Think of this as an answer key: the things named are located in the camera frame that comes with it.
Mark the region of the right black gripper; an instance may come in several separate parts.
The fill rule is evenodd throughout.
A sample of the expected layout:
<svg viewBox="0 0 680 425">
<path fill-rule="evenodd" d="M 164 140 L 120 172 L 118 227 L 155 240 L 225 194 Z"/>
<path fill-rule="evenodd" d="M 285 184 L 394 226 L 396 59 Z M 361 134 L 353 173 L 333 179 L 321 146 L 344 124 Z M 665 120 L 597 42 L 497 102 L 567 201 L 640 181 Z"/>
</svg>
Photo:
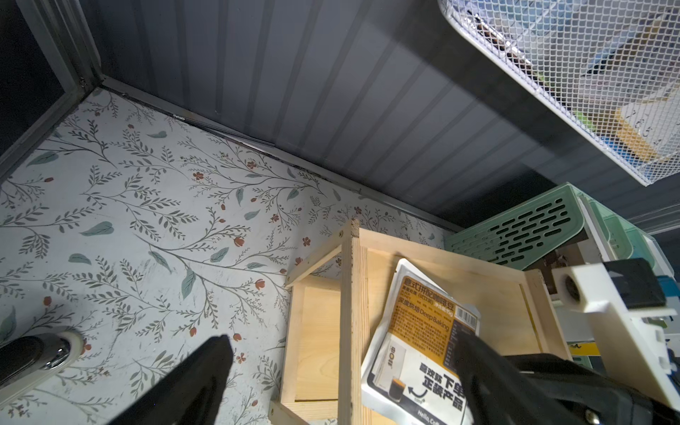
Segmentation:
<svg viewBox="0 0 680 425">
<path fill-rule="evenodd" d="M 506 359 L 542 394 L 585 423 L 679 423 L 675 409 L 572 361 L 545 353 Z"/>
</svg>

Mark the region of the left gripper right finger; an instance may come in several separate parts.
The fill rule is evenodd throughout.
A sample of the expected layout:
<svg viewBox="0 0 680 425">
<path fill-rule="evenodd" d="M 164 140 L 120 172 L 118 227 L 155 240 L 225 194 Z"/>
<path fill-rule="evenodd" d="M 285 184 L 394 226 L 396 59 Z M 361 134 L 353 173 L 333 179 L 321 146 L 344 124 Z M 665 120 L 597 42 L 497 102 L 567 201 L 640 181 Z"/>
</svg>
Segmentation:
<svg viewBox="0 0 680 425">
<path fill-rule="evenodd" d="M 475 335 L 459 338 L 454 366 L 475 424 L 583 423 Z"/>
</svg>

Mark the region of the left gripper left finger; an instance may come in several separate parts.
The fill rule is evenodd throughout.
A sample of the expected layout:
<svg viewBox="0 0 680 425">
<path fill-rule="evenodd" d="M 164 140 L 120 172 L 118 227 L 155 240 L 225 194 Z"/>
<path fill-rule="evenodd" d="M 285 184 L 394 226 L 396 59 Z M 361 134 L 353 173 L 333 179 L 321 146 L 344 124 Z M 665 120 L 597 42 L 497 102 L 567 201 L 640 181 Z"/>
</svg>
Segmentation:
<svg viewBox="0 0 680 425">
<path fill-rule="evenodd" d="M 226 335 L 213 336 L 113 424 L 214 424 L 234 354 Z"/>
</svg>

